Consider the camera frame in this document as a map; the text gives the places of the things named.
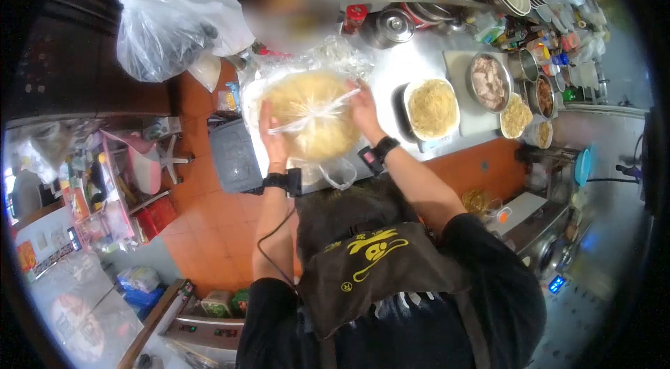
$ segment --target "red container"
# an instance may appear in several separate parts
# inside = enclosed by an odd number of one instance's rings
[[[139,225],[147,239],[151,241],[160,234],[170,222],[177,219],[177,211],[172,206],[170,198],[161,197],[149,206],[135,214]]]
[[[358,32],[360,27],[363,25],[365,16],[367,15],[368,9],[365,7],[365,5],[349,5],[347,7],[347,17],[344,19],[344,32],[348,33],[349,35],[353,35],[354,33]]]

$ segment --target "hand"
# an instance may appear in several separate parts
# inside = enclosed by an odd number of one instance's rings
[[[258,123],[258,129],[261,133],[261,140],[267,151],[267,157],[270,160],[270,172],[284,172],[286,162],[288,161],[288,149],[286,140],[281,133],[270,134],[268,130],[279,126],[277,119],[272,117],[272,103],[269,100],[263,100],[261,104],[261,118]]]
[[[360,92],[351,97],[352,119],[356,123],[358,130],[363,133],[363,136],[374,147],[379,143],[381,138],[386,136],[386,133],[381,129],[377,120],[377,107],[374,105],[370,86],[360,78],[357,80],[357,84]]]

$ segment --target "black apron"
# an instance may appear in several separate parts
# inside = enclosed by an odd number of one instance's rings
[[[321,341],[324,369],[336,367],[332,335],[375,302],[399,292],[440,292],[454,299],[477,369],[489,369],[489,347],[469,297],[468,277],[440,254],[420,223],[360,231],[334,242],[304,263],[298,291]]]

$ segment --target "black cable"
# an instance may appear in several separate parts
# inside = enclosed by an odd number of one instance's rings
[[[590,181],[620,181],[622,183],[637,183],[637,180],[627,180],[627,179],[589,179],[586,182]]]
[[[290,280],[289,276],[287,276],[286,273],[284,273],[283,271],[281,271],[281,269],[279,268],[279,266],[278,266],[277,264],[275,264],[275,262],[273,262],[273,261],[270,259],[270,257],[267,256],[267,254],[265,254],[265,251],[263,251],[263,248],[261,248],[261,243],[262,243],[266,238],[271,237],[272,235],[275,234],[275,232],[279,231],[280,228],[281,228],[281,226],[282,226],[284,223],[286,223],[286,221],[289,220],[289,218],[291,217],[291,215],[293,215],[293,213],[294,213],[295,211],[296,211],[296,207],[293,206],[293,209],[291,209],[291,211],[289,212],[289,214],[286,215],[286,217],[284,218],[283,221],[281,221],[281,223],[278,225],[278,227],[276,227],[274,230],[272,230],[272,232],[270,232],[269,234],[265,235],[263,238],[259,239],[258,242],[256,243],[256,248],[258,248],[258,251],[260,251],[261,254],[263,255],[263,257],[265,257],[265,259],[266,259],[267,261],[269,261],[270,264],[272,264],[272,267],[274,267],[276,271],[280,272],[281,276],[284,278],[284,280],[286,280],[286,282],[289,284],[289,286],[290,286],[291,288],[293,288],[293,290],[297,290],[297,289],[296,289],[296,284],[293,283],[292,280]]]

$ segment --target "wrist strap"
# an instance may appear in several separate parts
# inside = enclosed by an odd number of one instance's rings
[[[390,150],[399,145],[400,142],[398,142],[398,139],[391,138],[390,136],[384,136],[381,138],[376,147],[364,147],[358,151],[358,156],[363,160],[363,163],[368,166],[374,175],[378,175],[384,171],[386,155]]]
[[[278,187],[286,190],[290,197],[302,195],[302,169],[289,169],[287,174],[269,172],[263,179],[263,188]]]

